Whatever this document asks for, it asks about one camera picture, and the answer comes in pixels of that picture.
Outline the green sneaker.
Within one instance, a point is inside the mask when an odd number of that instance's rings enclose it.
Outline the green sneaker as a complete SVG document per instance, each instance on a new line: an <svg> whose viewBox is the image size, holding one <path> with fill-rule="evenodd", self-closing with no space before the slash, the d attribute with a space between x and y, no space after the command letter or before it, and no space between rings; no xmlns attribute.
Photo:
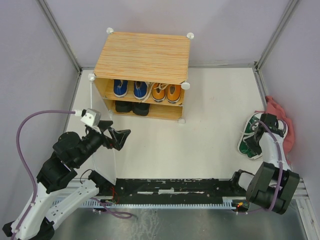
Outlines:
<svg viewBox="0 0 320 240"><path fill-rule="evenodd" d="M259 126L257 120L258 119L253 116L247 121L242 137L237 145L239 152L247 155L247 157L252 160L256 160L262 156L260 145L254 141L254 135ZM275 127L277 128L276 133L280 133L280 137L285 139L288 134L287 124L283 120L278 120Z"/></svg>
<svg viewBox="0 0 320 240"><path fill-rule="evenodd" d="M246 155L249 159L255 160L260 157L251 147L248 146L247 140L250 139L255 131L252 129L253 123L260 120L262 112L255 112L252 116L250 116L243 127L243 131L241 132L241 137L237 144L237 150L240 154Z"/></svg>

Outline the blue sneaker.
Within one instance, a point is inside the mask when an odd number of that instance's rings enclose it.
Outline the blue sneaker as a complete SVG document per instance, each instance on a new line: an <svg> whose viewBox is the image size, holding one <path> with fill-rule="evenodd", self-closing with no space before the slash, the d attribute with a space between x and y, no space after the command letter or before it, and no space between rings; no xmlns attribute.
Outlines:
<svg viewBox="0 0 320 240"><path fill-rule="evenodd" d="M117 98L123 98L128 92L128 81L115 79L113 81L113 93Z"/></svg>
<svg viewBox="0 0 320 240"><path fill-rule="evenodd" d="M133 95L137 100L144 100L147 97L148 85L144 81L135 81L133 84Z"/></svg>

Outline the orange sneaker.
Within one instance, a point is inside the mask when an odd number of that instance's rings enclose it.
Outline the orange sneaker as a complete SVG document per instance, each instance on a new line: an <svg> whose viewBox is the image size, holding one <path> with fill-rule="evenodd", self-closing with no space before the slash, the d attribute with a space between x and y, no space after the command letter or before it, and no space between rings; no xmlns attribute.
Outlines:
<svg viewBox="0 0 320 240"><path fill-rule="evenodd" d="M175 104L180 100L181 97L181 85L169 84L167 87L166 98L169 103Z"/></svg>
<svg viewBox="0 0 320 240"><path fill-rule="evenodd" d="M144 103L151 96L156 103L161 103L166 98L167 86L168 84L165 83L152 83L142 102Z"/></svg>

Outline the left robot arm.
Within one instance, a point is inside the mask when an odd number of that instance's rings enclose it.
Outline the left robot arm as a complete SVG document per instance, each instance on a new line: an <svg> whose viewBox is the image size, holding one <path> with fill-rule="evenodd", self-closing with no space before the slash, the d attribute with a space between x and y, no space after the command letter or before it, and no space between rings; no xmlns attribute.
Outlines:
<svg viewBox="0 0 320 240"><path fill-rule="evenodd" d="M2 230L12 240L50 240L61 223L85 201L110 193L113 183L93 170L82 185L58 204L54 200L78 169L100 147L121 150L131 130L115 130L113 121L101 120L96 128L87 126L86 135L63 133L53 145L53 153L44 162L37 180L37 193L31 196L20 216Z"/></svg>

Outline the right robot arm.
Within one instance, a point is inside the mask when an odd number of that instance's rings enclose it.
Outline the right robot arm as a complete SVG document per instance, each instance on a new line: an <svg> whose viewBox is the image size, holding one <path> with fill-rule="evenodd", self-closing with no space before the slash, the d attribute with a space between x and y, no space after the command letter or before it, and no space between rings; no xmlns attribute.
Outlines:
<svg viewBox="0 0 320 240"><path fill-rule="evenodd" d="M270 113L256 112L244 124L237 149L251 160L262 158L256 173L244 170L229 183L236 196L246 192L246 201L261 209L284 214L296 192L300 176L287 162L284 140L289 127Z"/></svg>

